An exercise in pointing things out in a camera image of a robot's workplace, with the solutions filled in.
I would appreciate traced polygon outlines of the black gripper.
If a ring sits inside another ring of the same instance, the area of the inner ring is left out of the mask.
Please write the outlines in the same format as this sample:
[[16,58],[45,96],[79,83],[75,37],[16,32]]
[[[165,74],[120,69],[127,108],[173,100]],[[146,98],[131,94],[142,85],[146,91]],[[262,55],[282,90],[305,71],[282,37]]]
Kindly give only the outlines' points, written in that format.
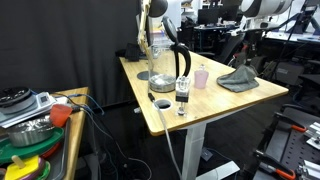
[[245,60],[244,64],[249,66],[251,64],[252,59],[257,55],[258,52],[258,43],[262,39],[262,31],[261,30],[251,30],[247,31],[245,35],[247,49],[245,50]]

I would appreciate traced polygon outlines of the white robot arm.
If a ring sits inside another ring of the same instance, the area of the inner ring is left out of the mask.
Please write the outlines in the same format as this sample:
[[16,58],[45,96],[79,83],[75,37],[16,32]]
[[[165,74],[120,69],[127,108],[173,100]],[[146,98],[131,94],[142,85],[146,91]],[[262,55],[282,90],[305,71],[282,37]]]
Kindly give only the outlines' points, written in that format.
[[244,60],[245,65],[249,65],[253,59],[256,45],[255,33],[277,28],[278,24],[270,20],[271,16],[284,13],[293,0],[242,0],[240,10],[243,19],[240,26],[231,31],[232,36],[249,35],[248,51]]

